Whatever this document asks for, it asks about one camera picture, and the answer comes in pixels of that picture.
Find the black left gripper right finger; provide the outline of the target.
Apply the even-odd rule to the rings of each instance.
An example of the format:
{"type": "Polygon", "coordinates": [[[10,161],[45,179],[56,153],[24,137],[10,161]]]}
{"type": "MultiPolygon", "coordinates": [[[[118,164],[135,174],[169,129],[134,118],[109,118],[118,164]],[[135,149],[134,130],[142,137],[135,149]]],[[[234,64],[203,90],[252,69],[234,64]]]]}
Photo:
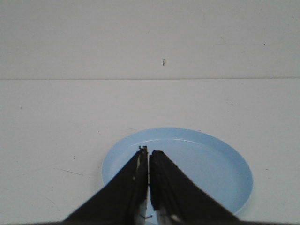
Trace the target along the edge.
{"type": "Polygon", "coordinates": [[[161,150],[150,155],[150,200],[159,222],[238,222],[161,150]]]}

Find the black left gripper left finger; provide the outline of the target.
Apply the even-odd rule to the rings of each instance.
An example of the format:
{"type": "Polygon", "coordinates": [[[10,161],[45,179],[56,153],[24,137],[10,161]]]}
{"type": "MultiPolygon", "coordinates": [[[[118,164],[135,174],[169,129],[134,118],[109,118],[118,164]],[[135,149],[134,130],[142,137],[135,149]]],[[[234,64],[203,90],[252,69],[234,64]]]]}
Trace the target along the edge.
{"type": "Polygon", "coordinates": [[[148,194],[148,149],[140,146],[121,170],[65,222],[144,222],[148,194]]]}

